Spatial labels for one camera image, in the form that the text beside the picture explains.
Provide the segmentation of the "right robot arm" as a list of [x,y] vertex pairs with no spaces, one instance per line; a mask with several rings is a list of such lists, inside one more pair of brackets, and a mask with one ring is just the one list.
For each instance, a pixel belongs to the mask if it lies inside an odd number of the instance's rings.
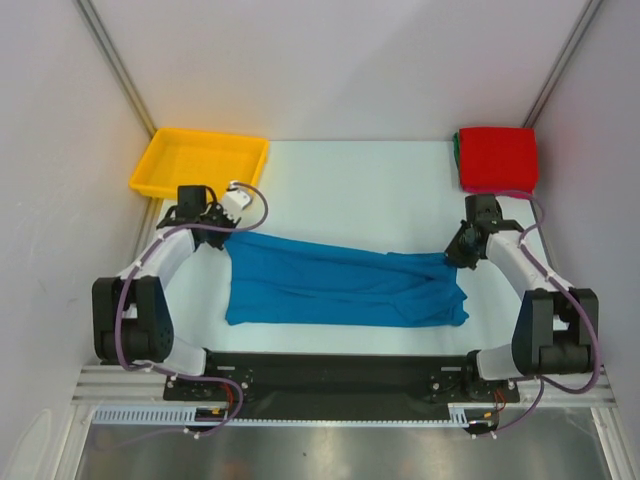
[[538,259],[527,242],[531,232],[503,216],[495,195],[473,194],[465,198],[465,218],[445,250],[447,262],[459,269],[490,262],[521,301],[510,342],[468,354],[472,369],[461,376],[461,388],[473,401],[486,400],[502,380],[589,373],[584,387],[552,383],[579,394],[599,378],[598,297]]

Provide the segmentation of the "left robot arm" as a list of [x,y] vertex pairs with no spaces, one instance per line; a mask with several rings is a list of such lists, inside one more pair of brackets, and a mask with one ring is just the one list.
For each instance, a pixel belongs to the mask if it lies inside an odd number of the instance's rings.
[[94,350],[102,362],[185,374],[187,389],[202,400],[219,392],[221,376],[206,366],[206,350],[175,332],[165,290],[199,247],[224,246],[251,201],[236,182],[220,197],[203,185],[177,188],[176,204],[139,257],[92,285]]

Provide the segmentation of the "blue t shirt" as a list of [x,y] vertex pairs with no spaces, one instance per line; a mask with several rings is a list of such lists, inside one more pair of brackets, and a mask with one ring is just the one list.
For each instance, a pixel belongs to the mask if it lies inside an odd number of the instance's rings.
[[378,253],[234,235],[229,324],[461,326],[467,298],[441,253]]

